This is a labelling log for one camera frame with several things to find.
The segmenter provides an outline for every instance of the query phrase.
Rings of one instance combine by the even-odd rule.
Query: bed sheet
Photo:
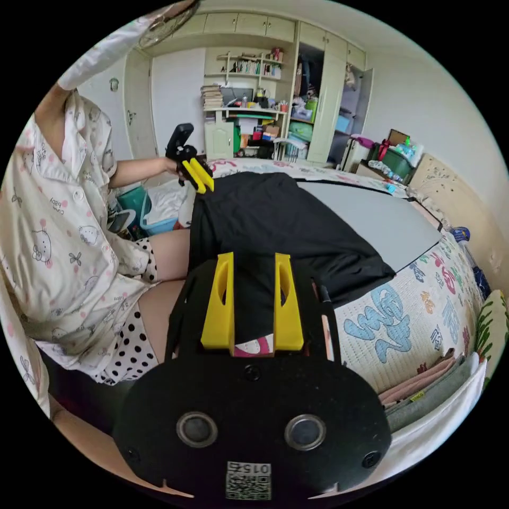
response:
[[[369,177],[342,174],[267,160],[210,161],[214,178],[241,171],[288,173],[293,178],[345,182],[385,191]],[[397,185],[394,196],[406,198]],[[473,271],[449,232],[396,277],[360,299],[337,308],[342,363],[383,392],[431,367],[450,349],[467,354],[475,341],[476,318],[482,306]],[[268,335],[236,345],[235,355],[250,357],[273,351]]]

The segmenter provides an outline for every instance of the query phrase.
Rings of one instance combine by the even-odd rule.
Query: ceiling fan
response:
[[[195,15],[200,7],[200,0],[177,2],[177,4],[172,7],[175,7],[175,9],[166,9],[140,37],[138,42],[140,48],[151,48],[173,35]]]

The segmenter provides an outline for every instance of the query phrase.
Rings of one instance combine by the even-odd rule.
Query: qr code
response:
[[[226,470],[226,498],[232,500],[271,500],[269,463],[229,461]]]

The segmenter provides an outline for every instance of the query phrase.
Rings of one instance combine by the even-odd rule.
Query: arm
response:
[[[154,159],[138,159],[133,161],[117,161],[117,169],[110,178],[109,187],[128,186],[140,180],[149,179],[165,171],[177,175],[177,163],[167,157]]]
[[[113,438],[85,421],[65,410],[50,396],[51,420],[69,442],[86,458],[108,472],[132,482],[169,495],[191,497],[164,485],[163,488],[153,486],[137,477],[129,468],[117,449]]]

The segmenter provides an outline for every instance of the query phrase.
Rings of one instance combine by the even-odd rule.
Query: bare leg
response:
[[[175,230],[149,238],[159,281],[185,279],[189,266],[189,236],[189,230]]]
[[[148,341],[159,363],[164,361],[169,318],[183,285],[184,281],[164,281],[138,301]]]

